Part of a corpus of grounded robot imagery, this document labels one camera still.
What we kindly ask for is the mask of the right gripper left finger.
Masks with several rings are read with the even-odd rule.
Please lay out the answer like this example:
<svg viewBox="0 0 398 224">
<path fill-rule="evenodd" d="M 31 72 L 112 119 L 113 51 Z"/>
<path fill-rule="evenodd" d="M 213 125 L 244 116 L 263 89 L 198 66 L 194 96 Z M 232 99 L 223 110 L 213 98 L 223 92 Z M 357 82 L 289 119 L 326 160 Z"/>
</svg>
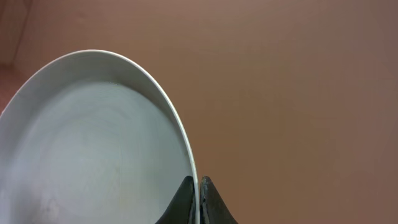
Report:
<svg viewBox="0 0 398 224">
<path fill-rule="evenodd" d="M 192 176 L 186 176 L 155 224 L 194 224 L 195 212 L 194 181 Z"/>
</svg>

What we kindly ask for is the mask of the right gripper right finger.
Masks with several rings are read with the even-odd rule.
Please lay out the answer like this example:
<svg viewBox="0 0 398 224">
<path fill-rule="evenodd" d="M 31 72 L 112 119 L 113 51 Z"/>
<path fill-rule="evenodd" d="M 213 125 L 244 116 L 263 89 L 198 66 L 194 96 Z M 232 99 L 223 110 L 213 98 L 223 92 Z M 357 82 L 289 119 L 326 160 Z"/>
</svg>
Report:
<svg viewBox="0 0 398 224">
<path fill-rule="evenodd" d="M 238 224 L 208 176 L 202 177 L 200 185 L 200 223 Z"/>
</svg>

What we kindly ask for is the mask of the light blue plate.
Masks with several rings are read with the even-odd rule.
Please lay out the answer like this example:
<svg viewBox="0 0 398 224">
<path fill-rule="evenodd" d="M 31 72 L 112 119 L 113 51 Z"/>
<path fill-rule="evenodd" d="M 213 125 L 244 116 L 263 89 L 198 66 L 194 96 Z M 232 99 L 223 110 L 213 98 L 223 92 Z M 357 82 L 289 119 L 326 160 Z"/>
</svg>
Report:
<svg viewBox="0 0 398 224">
<path fill-rule="evenodd" d="M 114 52 L 53 60 L 1 113 L 2 223 L 155 223 L 184 179 L 198 183 L 175 107 Z"/>
</svg>

